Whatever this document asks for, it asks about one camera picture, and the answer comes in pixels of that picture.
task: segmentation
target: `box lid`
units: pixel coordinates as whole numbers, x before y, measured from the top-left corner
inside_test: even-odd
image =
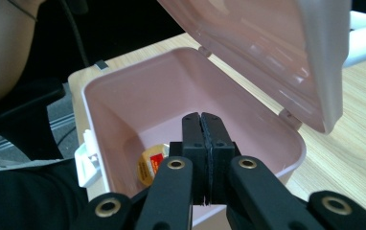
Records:
[[[342,115],[350,1],[159,0],[205,49],[323,133]]]

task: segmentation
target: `white latch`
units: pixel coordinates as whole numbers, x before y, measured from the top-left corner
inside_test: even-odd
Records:
[[[100,176],[99,149],[91,130],[83,133],[84,143],[75,152],[76,168],[78,171],[79,186],[88,188]]]

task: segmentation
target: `wooden table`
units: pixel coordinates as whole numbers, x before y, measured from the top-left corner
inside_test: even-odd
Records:
[[[80,143],[83,142],[82,133],[89,128],[81,98],[81,90],[89,81],[108,71],[177,47],[197,48],[199,45],[187,34],[182,34],[107,60],[110,68],[106,71],[92,66],[70,76],[69,84]],[[211,60],[273,111],[279,112],[282,109],[219,59],[211,56]],[[300,128],[308,154],[286,186],[302,199],[308,199],[309,194],[316,191],[330,190],[346,195],[366,208],[366,62],[343,70],[343,102],[344,114],[330,135],[317,133],[308,126]],[[102,193],[101,183],[99,180],[88,189],[90,198]]]

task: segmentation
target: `yellow packet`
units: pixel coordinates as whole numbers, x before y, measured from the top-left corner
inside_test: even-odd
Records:
[[[146,186],[152,184],[162,160],[169,156],[169,145],[160,144],[146,149],[138,160],[138,178]]]

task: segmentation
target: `pink plastic box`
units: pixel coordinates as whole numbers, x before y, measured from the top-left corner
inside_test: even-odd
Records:
[[[160,3],[202,48],[172,50],[85,87],[106,189],[128,196],[142,191],[140,154],[181,141],[181,119],[192,112],[218,115],[241,153],[258,157],[286,183],[306,154],[298,125],[328,133],[342,114],[349,1]],[[281,115],[218,69],[210,54],[281,104]],[[213,208],[195,207],[194,221],[207,212]]]

